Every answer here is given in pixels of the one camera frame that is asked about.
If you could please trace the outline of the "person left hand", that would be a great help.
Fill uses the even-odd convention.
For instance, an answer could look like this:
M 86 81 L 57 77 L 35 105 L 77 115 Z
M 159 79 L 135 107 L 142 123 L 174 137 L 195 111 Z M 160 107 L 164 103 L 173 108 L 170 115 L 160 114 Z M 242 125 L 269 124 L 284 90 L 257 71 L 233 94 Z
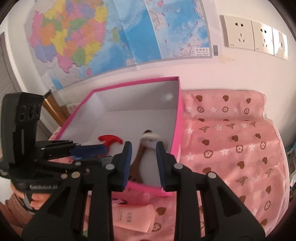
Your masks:
M 30 206 L 30 209 L 34 210 L 39 210 L 52 195 L 51 193 L 33 193 L 29 198 L 27 194 L 18 191 L 13 183 L 11 183 L 11 189 L 17 197 L 23 200 L 26 207 Z

